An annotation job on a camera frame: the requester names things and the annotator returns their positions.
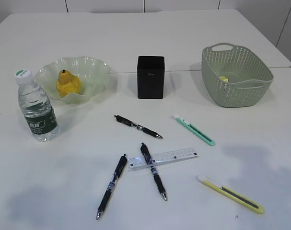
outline ruler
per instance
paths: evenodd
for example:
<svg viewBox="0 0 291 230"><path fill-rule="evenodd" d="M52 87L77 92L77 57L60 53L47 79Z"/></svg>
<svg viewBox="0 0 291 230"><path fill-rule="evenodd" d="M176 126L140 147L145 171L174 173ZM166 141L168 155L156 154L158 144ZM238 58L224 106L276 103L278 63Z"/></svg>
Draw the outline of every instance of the ruler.
<svg viewBox="0 0 291 230"><path fill-rule="evenodd" d="M187 148L153 154L151 157L154 162L154 165L157 166L196 158L198 157L198 154L194 148ZM143 157L129 158L128 165L130 170L138 170L148 167Z"/></svg>

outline pear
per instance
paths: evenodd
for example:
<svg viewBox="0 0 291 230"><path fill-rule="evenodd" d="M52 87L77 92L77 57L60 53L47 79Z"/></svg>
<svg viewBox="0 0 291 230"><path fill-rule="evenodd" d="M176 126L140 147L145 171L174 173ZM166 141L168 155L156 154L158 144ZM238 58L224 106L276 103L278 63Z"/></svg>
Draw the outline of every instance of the pear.
<svg viewBox="0 0 291 230"><path fill-rule="evenodd" d="M71 74L68 70L63 69L60 71L56 88L61 97L64 97L70 92L79 93L81 89L80 79Z"/></svg>

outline white bottle cap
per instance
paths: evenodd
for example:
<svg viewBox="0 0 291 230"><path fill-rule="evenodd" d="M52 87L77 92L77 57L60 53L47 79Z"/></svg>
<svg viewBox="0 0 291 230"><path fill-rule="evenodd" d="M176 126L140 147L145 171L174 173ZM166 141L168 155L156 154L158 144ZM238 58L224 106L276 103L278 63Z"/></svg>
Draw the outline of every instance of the white bottle cap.
<svg viewBox="0 0 291 230"><path fill-rule="evenodd" d="M18 85L25 85L32 82L35 78L28 69L22 69L16 72L15 80Z"/></svg>

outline white table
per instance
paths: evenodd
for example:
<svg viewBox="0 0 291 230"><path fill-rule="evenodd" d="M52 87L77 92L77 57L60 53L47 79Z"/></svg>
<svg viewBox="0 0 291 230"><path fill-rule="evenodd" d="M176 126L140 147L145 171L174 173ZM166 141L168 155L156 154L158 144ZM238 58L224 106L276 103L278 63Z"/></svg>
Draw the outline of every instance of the white table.
<svg viewBox="0 0 291 230"><path fill-rule="evenodd" d="M27 13L0 24L0 69L33 68L88 55L113 72L136 72L138 56L165 56L166 71L200 70L205 47L228 42L255 52L269 67L291 63L238 11Z"/></svg>
<svg viewBox="0 0 291 230"><path fill-rule="evenodd" d="M227 229L291 230L291 69L262 100L222 108L200 71L169 72L162 100L136 97L136 74L112 74L100 96L83 105L52 101L59 136L31 138L13 79L0 82L0 230ZM179 113L216 141L210 147L171 116ZM163 135L152 138L115 121L122 115ZM106 212L95 220L121 155L141 156L187 147L199 158L157 167L169 200L144 169L120 178ZM196 181L212 176L262 204L256 214Z"/></svg>

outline glass bowl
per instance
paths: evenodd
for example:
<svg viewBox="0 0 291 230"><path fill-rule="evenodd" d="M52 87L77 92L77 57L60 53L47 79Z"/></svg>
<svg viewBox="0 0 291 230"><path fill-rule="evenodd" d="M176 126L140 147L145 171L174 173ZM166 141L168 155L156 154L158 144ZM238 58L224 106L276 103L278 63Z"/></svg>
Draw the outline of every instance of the glass bowl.
<svg viewBox="0 0 291 230"><path fill-rule="evenodd" d="M56 89L56 82L59 72L63 69L78 76L82 81L79 94L71 92L60 97ZM68 104L80 104L104 91L105 86L109 83L110 70L111 68L106 63L93 57L63 57L43 66L35 75L35 81L42 86L49 97Z"/></svg>

